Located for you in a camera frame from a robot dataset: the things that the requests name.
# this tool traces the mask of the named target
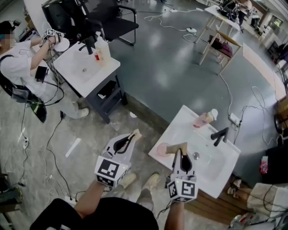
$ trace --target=bottle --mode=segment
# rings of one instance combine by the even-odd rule
[[[200,128],[214,120],[217,120],[218,111],[216,109],[212,109],[208,113],[203,113],[201,116],[199,116],[195,121],[193,126],[195,128]]]
[[[97,41],[95,42],[95,48],[96,51],[94,53],[94,56],[96,58],[96,61],[99,62],[100,66],[105,66],[108,62],[110,62],[111,55],[109,50],[109,45],[104,39],[100,36],[101,32],[96,32],[96,35],[98,36]]]

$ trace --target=pants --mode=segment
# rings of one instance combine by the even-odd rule
[[[119,197],[123,199],[128,199],[128,195],[126,194],[124,187],[122,185],[118,185],[111,192],[108,192],[105,197]],[[138,197],[136,203],[142,205],[143,207],[149,209],[153,212],[154,203],[152,200],[152,195],[149,189],[143,189]]]
[[[244,18],[246,14],[244,14],[242,11],[239,11],[238,18],[239,18],[239,24],[242,25]]]
[[[57,83],[55,83],[51,78],[45,78],[46,81],[57,85]],[[43,101],[43,102],[47,102],[49,101],[51,98],[54,97],[55,93],[57,91],[57,87],[50,85],[50,84],[46,84],[45,87],[45,91],[44,93],[39,96],[39,98]],[[57,100],[61,99],[63,96],[62,90],[58,89],[56,96],[47,104],[53,104],[54,102],[56,102]],[[63,99],[61,101],[59,101],[58,103],[52,105],[54,106],[57,110],[62,111],[63,113],[65,113],[68,117],[77,119],[80,117],[79,114],[79,107],[77,103],[73,103],[71,101],[71,99],[64,95]]]

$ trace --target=floor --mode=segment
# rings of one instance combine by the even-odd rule
[[[77,100],[77,96],[66,84],[63,85],[63,89],[73,100]],[[81,107],[87,106],[85,101],[79,102]],[[0,110],[1,169],[9,174],[9,180],[14,184],[23,174],[23,161],[26,158],[21,135],[24,104],[14,102],[0,90],[0,105],[4,108]],[[9,213],[17,230],[28,230],[48,203],[54,198],[64,198],[68,194],[65,182],[55,167],[53,155],[46,150],[48,139],[60,121],[60,114],[52,106],[48,107],[47,112],[47,120],[42,124],[30,108],[25,111],[23,129],[24,135],[30,139],[30,145],[27,149],[25,174],[21,180],[25,184],[25,187],[21,187],[23,203],[20,211]],[[143,136],[136,143],[131,158],[131,171],[135,172],[138,178],[127,188],[127,193],[131,201],[136,201],[148,177],[154,172],[159,172],[161,180],[152,190],[157,214],[170,200],[164,185],[166,176],[171,172],[147,155],[160,134],[140,119],[132,118],[130,112],[122,106],[115,110],[110,118],[110,124],[105,124],[93,111],[87,117],[78,120],[65,117],[50,141],[49,146],[56,154],[57,166],[69,184],[72,197],[75,197],[77,192],[87,189],[94,180],[97,157],[107,142],[112,137],[130,133],[138,128]],[[77,138],[81,141],[66,158],[65,154]],[[164,228],[167,214],[166,212],[160,216],[159,229]],[[224,230],[226,226],[185,210],[185,229],[199,228]]]
[[[173,8],[182,11],[196,9],[196,7],[206,8],[195,0],[169,0],[168,2],[173,5]],[[230,98],[226,85],[217,75],[221,66],[216,62],[216,56],[209,54],[199,66],[201,58],[199,52],[203,51],[204,42],[199,41],[197,44],[188,42],[182,38],[187,32],[160,27],[160,21],[157,19],[151,22],[145,21],[144,17],[159,14],[141,13],[141,11],[164,12],[166,9],[167,13],[162,16],[164,26],[174,26],[178,29],[195,28],[198,31],[197,35],[210,15],[199,11],[171,13],[167,6],[156,0],[131,0],[123,4],[136,8],[139,12],[136,45],[130,47],[119,40],[109,45],[112,56],[121,63],[118,76],[122,79],[125,90],[167,122],[172,121],[182,105],[186,105],[199,115],[216,108],[219,116],[212,125],[218,130],[231,127],[229,139],[234,141],[236,132],[232,129],[227,113]],[[133,20],[133,14],[127,13],[129,11],[123,11],[123,18]],[[223,25],[221,30],[226,33],[227,26]],[[208,35],[209,33],[206,32],[202,38],[207,40]],[[247,44],[271,68],[274,68],[266,55],[265,48],[250,33],[245,31],[242,34],[234,31],[232,37],[240,44]],[[133,34],[126,35],[126,38],[132,40]],[[268,142],[271,137],[275,137],[272,116],[273,106],[276,103],[275,92],[266,79],[242,56],[242,52],[237,54],[222,75],[233,95],[230,111],[239,118],[244,106],[259,106],[251,90],[252,86],[258,87],[268,110],[265,113],[263,138]],[[261,180],[259,162],[265,150],[275,146],[274,141],[269,145],[264,143],[262,128],[262,111],[248,108],[236,141],[236,146],[242,153],[234,173],[250,186]]]

